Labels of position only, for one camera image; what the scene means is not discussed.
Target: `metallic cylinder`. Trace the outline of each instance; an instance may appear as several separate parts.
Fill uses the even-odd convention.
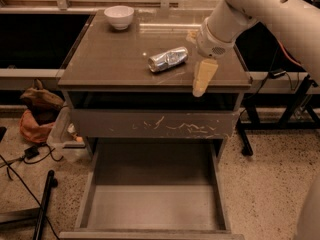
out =
[[[187,61],[188,50],[185,47],[178,47],[149,58],[148,64],[151,72],[161,72]]]

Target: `black metal stand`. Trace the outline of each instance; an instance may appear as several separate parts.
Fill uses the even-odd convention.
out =
[[[242,105],[246,108],[250,122],[244,123],[240,118],[237,122],[237,130],[244,144],[242,154],[245,156],[253,155],[253,150],[245,132],[246,130],[319,129],[320,119],[313,111],[309,103],[306,104],[305,110],[309,113],[313,121],[289,122],[289,119],[294,114],[296,109],[299,108],[302,102],[305,100],[307,91],[314,84],[314,81],[311,80],[309,76],[306,76],[300,84],[296,93],[293,94],[291,99],[289,100],[286,106],[286,110],[282,114],[281,118],[278,120],[278,122],[275,123],[262,123],[260,121],[259,114],[256,110],[255,105],[251,102],[244,101]]]
[[[0,214],[0,225],[20,222],[24,220],[37,219],[33,240],[41,239],[43,226],[46,217],[46,211],[49,204],[51,189],[58,185],[58,181],[54,178],[54,171],[50,170],[47,175],[46,184],[44,187],[44,192],[41,200],[40,208],[32,208],[21,211],[14,211],[8,213]]]

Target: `plastic container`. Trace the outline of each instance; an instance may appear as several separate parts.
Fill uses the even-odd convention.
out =
[[[72,136],[67,131],[70,123],[70,109],[64,107],[61,109],[55,125],[48,136],[47,144],[50,147],[55,148],[57,152],[70,162],[75,162],[82,158],[89,159],[89,153],[85,143],[73,140]]]

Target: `bowl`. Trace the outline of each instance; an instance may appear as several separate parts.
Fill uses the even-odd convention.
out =
[[[126,29],[132,22],[134,9],[129,6],[118,5],[104,10],[110,25],[117,30]]]

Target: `floor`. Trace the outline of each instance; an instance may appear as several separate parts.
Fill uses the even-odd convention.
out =
[[[0,154],[7,160],[19,157],[31,146],[19,134],[19,114],[1,113],[0,125],[7,132]],[[304,198],[314,177],[320,173],[320,135],[316,130],[248,132],[252,157],[241,154],[242,142],[235,131],[220,160],[221,195],[232,233],[246,240],[292,239]],[[39,149],[40,157],[48,150]],[[55,158],[61,153],[54,151]],[[52,190],[47,215],[57,234],[72,231],[90,170],[87,157],[50,157],[34,165],[23,162],[12,167],[41,200],[46,176],[54,170],[58,180]],[[37,207],[17,176],[0,169],[0,211]],[[31,239],[30,223],[0,226],[0,240]],[[55,239],[46,224],[42,239]]]

